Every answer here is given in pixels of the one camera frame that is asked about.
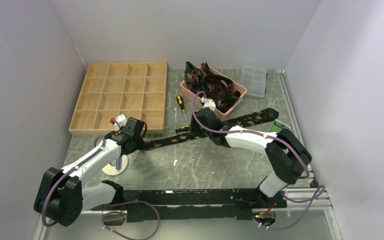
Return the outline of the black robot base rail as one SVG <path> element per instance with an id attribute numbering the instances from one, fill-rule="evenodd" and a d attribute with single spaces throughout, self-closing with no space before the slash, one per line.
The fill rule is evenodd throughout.
<path id="1" fill-rule="evenodd" d="M 126 221 L 222 219 L 251 220 L 258 210 L 284 209 L 280 192 L 266 197 L 255 188 L 124 190 Z"/>

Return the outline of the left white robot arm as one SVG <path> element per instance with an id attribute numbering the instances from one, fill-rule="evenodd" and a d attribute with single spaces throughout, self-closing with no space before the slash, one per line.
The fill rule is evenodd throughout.
<path id="1" fill-rule="evenodd" d="M 141 149 L 147 124 L 123 114 L 112 120 L 114 130 L 98 137 L 94 148 L 75 162 L 61 169 L 49 168 L 43 174 L 33 209 L 40 213 L 42 224 L 71 225 L 81 212 L 105 205 L 111 210 L 124 203 L 121 185 L 103 180 L 93 187 L 85 187 L 105 166 Z"/>

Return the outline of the black gold patterned tie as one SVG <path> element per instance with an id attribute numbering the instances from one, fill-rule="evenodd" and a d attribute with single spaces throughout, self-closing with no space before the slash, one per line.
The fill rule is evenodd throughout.
<path id="1" fill-rule="evenodd" d="M 269 123 L 276 120 L 279 116 L 279 112 L 273 108 L 266 108 L 260 111 L 252 112 L 246 115 L 235 117 L 229 120 L 225 120 L 223 124 L 235 124 L 240 127 L 246 128 L 251 126 L 256 126 L 264 123 Z M 144 145 L 140 150 L 147 151 L 159 147 L 175 145 L 179 143 L 188 142 L 191 140 L 197 140 L 206 138 L 207 136 L 192 136 L 188 132 L 177 134 L 170 137 L 165 137 L 157 140 L 145 141 Z"/>

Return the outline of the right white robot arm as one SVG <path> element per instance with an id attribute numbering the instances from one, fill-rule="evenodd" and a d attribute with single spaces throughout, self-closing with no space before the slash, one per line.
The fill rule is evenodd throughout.
<path id="1" fill-rule="evenodd" d="M 262 132 L 233 123 L 222 123 L 209 107 L 192 114 L 190 132 L 194 136 L 207 136 L 217 146 L 242 148 L 266 154 L 272 172 L 258 185 L 256 203 L 267 208 L 275 195 L 287 185 L 295 184 L 307 174 L 312 155 L 289 130 Z"/>

